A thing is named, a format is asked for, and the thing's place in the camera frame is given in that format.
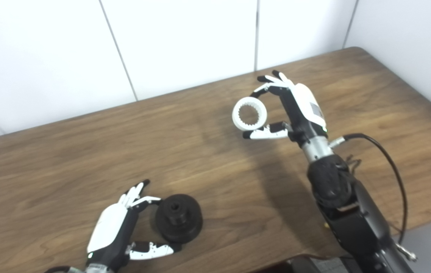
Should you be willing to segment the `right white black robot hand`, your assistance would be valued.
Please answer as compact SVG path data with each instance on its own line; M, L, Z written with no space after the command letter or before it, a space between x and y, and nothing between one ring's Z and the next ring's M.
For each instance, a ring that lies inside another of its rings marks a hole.
M272 71L272 75L261 75L262 83L249 96L240 99L233 108L234 125L242 131L244 139L269 140L289 138L300 147L312 138L328 138L326 121L311 90L302 83L293 83L282 72ZM289 121L266 124L268 112L259 100L263 94L278 96ZM258 114L254 124L247 124L240 117L242 107L252 107Z

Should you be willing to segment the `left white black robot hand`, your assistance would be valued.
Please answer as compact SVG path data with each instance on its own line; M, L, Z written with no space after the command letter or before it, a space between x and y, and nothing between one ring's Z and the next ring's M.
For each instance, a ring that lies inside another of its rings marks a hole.
M181 251L178 243L131 242L139 214L161 198L142 197L150 183L145 179L126 190L101 214L87 246L86 273L117 273L130 261L150 260Z

